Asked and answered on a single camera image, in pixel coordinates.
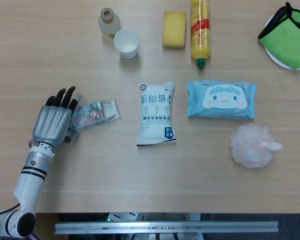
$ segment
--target blue label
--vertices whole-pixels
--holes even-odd
[[[165,127],[164,128],[164,136],[167,139],[172,139],[174,137],[174,132],[172,131],[172,127]]]

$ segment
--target green towel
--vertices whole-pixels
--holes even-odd
[[[258,36],[270,53],[292,69],[300,68],[300,10],[287,2]]]

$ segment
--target white paper cup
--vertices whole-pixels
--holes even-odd
[[[139,36],[132,29],[121,29],[114,37],[114,45],[124,59],[133,59],[138,53]]]

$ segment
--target yellow plastic bottle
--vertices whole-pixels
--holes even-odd
[[[210,54],[210,0],[191,0],[191,56],[199,69]]]

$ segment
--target mesh shower sponge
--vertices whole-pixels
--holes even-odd
[[[261,168],[270,163],[273,152],[283,146],[275,142],[267,127],[254,123],[239,126],[230,137],[231,153],[234,161],[246,168]]]

